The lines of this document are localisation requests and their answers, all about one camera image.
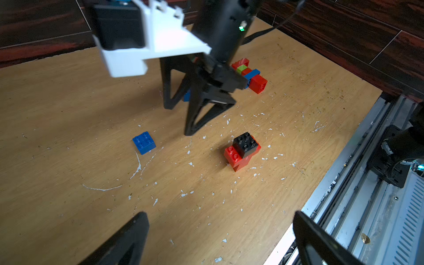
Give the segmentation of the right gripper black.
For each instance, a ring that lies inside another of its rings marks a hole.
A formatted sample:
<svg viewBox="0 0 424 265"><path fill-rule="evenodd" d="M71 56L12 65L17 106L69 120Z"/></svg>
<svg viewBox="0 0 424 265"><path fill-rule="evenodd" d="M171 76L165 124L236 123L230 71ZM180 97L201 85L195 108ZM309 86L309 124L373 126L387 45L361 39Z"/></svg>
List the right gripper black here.
<svg viewBox="0 0 424 265"><path fill-rule="evenodd" d="M194 75L195 55L160 58L163 105L173 109L191 91L184 134L193 136L209 121L232 108L236 100L230 95L246 87L247 81L230 63L254 21L261 1L204 1L194 22L192 33L211 47L205 57L212 68L210 76L222 83L219 87Z"/></svg>

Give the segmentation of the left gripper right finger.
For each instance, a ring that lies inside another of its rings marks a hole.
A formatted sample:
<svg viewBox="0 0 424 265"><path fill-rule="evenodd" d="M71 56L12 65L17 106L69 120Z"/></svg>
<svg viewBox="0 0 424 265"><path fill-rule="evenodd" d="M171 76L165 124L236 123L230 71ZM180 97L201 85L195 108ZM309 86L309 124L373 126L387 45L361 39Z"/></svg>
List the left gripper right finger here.
<svg viewBox="0 0 424 265"><path fill-rule="evenodd" d="M293 230L301 265L361 264L361 261L301 211L294 214Z"/></svg>

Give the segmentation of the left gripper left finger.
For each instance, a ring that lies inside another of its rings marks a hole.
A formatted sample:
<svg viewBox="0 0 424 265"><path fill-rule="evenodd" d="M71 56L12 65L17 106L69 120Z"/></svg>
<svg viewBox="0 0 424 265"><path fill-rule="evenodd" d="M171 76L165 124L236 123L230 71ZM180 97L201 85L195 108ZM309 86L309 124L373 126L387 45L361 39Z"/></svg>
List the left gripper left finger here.
<svg viewBox="0 0 424 265"><path fill-rule="evenodd" d="M148 215L145 212L137 213L80 264L139 265L149 228Z"/></svg>

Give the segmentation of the green square lego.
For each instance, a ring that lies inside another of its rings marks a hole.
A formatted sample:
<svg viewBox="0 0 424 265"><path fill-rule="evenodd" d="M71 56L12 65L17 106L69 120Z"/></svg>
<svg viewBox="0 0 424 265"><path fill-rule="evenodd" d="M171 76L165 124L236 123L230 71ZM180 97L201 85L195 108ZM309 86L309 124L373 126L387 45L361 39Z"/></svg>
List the green square lego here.
<svg viewBox="0 0 424 265"><path fill-rule="evenodd" d="M248 67L247 67L246 65L240 65L240 66L236 69L236 71L237 71L239 74L243 75L243 72L244 72L247 68L248 68Z"/></svg>

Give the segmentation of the red square lego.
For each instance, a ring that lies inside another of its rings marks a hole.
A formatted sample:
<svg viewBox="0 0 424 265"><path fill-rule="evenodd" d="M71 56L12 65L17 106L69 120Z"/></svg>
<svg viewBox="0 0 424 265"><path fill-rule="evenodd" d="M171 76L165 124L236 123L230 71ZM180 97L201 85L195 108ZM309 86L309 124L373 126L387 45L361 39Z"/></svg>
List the red square lego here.
<svg viewBox="0 0 424 265"><path fill-rule="evenodd" d="M246 68L241 72L241 75L245 76L245 75L249 74L250 72L252 72L252 70L250 68Z"/></svg>
<svg viewBox="0 0 424 265"><path fill-rule="evenodd" d="M256 94L260 94L265 90L268 81L261 75L256 75L250 80L249 88Z"/></svg>
<svg viewBox="0 0 424 265"><path fill-rule="evenodd" d="M247 166L251 160L252 156L247 156L243 159L238 160L234 166L233 166L233 170L235 172L239 171L240 169L244 168L245 166Z"/></svg>

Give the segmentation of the red long lego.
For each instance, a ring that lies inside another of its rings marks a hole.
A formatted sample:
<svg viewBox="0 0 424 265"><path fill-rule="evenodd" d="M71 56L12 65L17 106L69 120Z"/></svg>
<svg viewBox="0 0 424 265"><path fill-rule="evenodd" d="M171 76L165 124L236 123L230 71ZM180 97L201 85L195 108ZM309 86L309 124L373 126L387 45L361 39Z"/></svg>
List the red long lego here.
<svg viewBox="0 0 424 265"><path fill-rule="evenodd" d="M257 153L259 153L259 151L261 150L261 146L260 146L260 144L259 144L259 148L253 153L253 154L251 154L250 156L252 156L252 158L253 158L253 156L255 156ZM231 145L231 146L229 146L228 148L226 148L225 149L225 151L224 151L224 156L225 156L225 158L227 159L227 161L228 161L228 163L229 163L229 165L231 166L231 167L233 167L234 166L234 164L238 161L238 160L240 160L240 159L242 159L239 155L238 155L238 153L237 153L237 151L233 148L233 145Z"/></svg>
<svg viewBox="0 0 424 265"><path fill-rule="evenodd" d="M237 70L237 68L238 68L238 67L240 67L240 66L242 66L242 65L244 65L244 66L248 67L248 64L249 64L249 63L250 63L249 59L247 59L247 58L242 58L242 59L240 59L239 61L237 61L237 62L235 62L235 63L231 64L231 67L232 67L234 70Z"/></svg>

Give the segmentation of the blue square lego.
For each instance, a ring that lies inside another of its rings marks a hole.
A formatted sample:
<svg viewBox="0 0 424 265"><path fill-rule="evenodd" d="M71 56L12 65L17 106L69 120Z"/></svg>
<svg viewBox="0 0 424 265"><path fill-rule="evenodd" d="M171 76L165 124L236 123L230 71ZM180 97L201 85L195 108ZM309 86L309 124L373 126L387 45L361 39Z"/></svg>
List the blue square lego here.
<svg viewBox="0 0 424 265"><path fill-rule="evenodd" d="M147 131L134 137L132 141L141 155L144 155L156 148L153 138Z"/></svg>

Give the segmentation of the black square lego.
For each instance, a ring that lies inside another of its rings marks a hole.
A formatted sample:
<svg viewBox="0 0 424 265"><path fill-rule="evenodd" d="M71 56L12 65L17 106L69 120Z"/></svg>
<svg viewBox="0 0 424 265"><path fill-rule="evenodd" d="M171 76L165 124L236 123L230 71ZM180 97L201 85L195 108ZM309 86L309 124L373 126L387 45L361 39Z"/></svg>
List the black square lego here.
<svg viewBox="0 0 424 265"><path fill-rule="evenodd" d="M244 159L253 154L259 148L259 144L249 132L245 132L233 140L233 148Z"/></svg>

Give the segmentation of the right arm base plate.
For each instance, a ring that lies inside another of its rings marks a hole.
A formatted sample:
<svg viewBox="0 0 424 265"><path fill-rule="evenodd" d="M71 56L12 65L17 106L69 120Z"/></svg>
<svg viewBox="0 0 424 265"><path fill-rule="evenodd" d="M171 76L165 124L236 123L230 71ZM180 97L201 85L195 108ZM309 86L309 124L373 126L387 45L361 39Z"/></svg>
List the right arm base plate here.
<svg viewBox="0 0 424 265"><path fill-rule="evenodd" d="M424 132L415 127L388 126L367 162L381 180L403 188L411 163L424 158Z"/></svg>

